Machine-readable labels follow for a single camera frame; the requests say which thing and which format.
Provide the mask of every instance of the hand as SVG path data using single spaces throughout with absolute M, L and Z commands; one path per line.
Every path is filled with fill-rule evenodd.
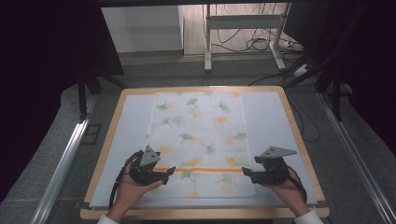
M 125 174 L 129 174 L 131 164 L 132 162 L 126 167 Z M 160 180 L 147 186 L 141 186 L 134 182 L 129 175 L 123 175 L 117 188 L 116 201 L 106 216 L 113 221 L 121 222 L 128 210 L 138 203 L 145 193 L 158 188 L 162 184 L 163 182 Z
M 290 168 L 289 173 L 292 178 L 294 178 L 295 180 L 299 180 L 297 174 Z M 288 208 L 295 216 L 300 217 L 309 212 L 309 208 L 304 201 L 303 195 L 297 189 L 297 187 L 293 183 L 291 183 L 291 181 L 286 180 L 284 183 L 276 186 L 263 186 L 273 190 L 276 193 L 277 197 L 279 197 L 279 199 L 288 206 Z

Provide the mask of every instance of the ginkgo leaf pattern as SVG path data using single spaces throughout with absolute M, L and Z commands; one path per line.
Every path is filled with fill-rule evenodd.
M 161 152 L 156 168 L 177 167 L 167 183 L 175 190 L 164 189 L 164 197 L 255 193 L 240 169 L 242 164 L 251 166 L 241 107 L 241 93 L 236 91 L 156 93 L 145 145 Z

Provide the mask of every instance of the white sleeve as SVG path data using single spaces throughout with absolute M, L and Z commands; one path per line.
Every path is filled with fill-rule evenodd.
M 98 224 L 119 224 L 119 223 L 111 220 L 105 215 L 102 215 L 98 221 Z
M 295 218 L 294 221 L 296 224 L 323 224 L 315 210 L 312 210 L 301 217 Z

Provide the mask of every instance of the wooden table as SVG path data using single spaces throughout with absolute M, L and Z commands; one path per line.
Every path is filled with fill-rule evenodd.
M 118 122 L 126 97 L 128 95 L 152 94 L 155 92 L 186 92 L 186 91 L 277 91 L 280 100 L 285 108 L 291 130 L 295 137 L 297 146 L 300 150 L 304 161 L 306 171 L 308 172 L 311 184 L 314 188 L 318 204 L 310 206 L 310 209 L 316 209 L 320 217 L 327 217 L 330 213 L 329 207 L 325 203 L 325 198 L 321 190 L 315 170 L 311 160 L 306 152 L 303 138 L 300 135 L 294 116 L 291 112 L 286 94 L 282 88 L 278 86 L 255 86 L 255 87 L 177 87 L 177 88 L 146 88 L 146 89 L 127 89 L 121 93 L 119 102 L 111 120 L 110 127 L 96 164 L 95 171 L 92 176 L 91 184 L 88 188 L 84 202 L 89 203 L 92 199 L 93 192 L 98 184 L 101 173 L 104 169 L 106 158 L 109 153 L 114 134 L 117 129 Z M 99 219 L 102 214 L 106 214 L 107 210 L 90 210 L 81 209 L 80 215 L 84 219 Z M 294 217 L 294 214 L 286 206 L 251 206 L 251 207 L 194 207 L 194 208 L 138 208 L 130 210 L 125 219 L 143 219 L 143 220 L 166 220 L 166 219 L 272 219 L 282 217 Z

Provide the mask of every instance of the wooden floor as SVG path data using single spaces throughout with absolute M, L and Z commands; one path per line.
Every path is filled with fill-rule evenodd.
M 219 4 L 212 5 L 211 15 L 257 15 L 257 14 L 280 14 L 285 8 L 285 3 L 278 4 Z M 205 54 L 205 16 L 206 5 L 181 6 L 180 13 L 184 17 L 184 54 Z M 256 49 L 267 49 L 268 39 L 273 39 L 269 30 L 212 30 L 211 42 L 212 53 L 236 53 L 254 52 L 246 50 L 251 45 L 251 39 L 261 38 L 263 41 L 256 42 Z

